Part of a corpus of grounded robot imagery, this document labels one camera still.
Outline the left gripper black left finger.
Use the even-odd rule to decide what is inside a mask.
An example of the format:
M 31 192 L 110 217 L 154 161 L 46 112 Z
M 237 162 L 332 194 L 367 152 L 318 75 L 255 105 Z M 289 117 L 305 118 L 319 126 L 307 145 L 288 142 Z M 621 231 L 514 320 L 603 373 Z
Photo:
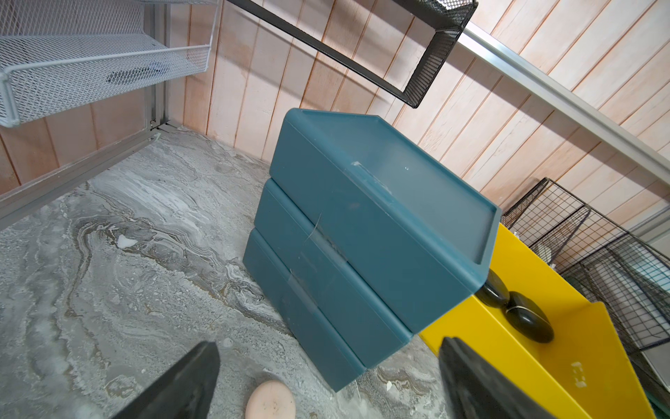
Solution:
M 115 416 L 206 418 L 219 371 L 216 343 L 201 341 Z

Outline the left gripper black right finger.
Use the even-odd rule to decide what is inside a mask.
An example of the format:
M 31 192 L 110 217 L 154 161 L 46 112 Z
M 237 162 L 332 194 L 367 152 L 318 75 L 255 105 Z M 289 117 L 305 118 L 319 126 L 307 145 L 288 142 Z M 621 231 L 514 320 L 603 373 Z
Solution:
M 438 361 L 450 418 L 552 417 L 459 338 L 442 340 Z

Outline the black earphone case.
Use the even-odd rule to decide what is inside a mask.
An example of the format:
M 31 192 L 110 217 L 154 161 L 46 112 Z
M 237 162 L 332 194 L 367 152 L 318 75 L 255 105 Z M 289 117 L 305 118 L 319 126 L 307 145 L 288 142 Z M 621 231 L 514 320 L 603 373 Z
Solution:
M 506 307 L 511 298 L 507 286 L 492 269 L 489 270 L 488 277 L 482 287 L 475 292 L 475 296 L 484 305 L 496 309 Z
M 541 308 L 521 293 L 510 294 L 509 303 L 504 308 L 504 317 L 509 324 L 530 340 L 543 344 L 552 342 L 555 333 Z

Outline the yellow top drawer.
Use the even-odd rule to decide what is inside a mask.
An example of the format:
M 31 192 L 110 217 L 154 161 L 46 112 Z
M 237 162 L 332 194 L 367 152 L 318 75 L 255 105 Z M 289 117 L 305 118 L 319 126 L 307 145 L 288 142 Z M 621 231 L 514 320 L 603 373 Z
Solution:
M 491 270 L 509 304 L 472 296 L 420 333 L 433 353 L 458 338 L 556 418 L 652 418 L 602 302 L 591 302 L 500 226 Z

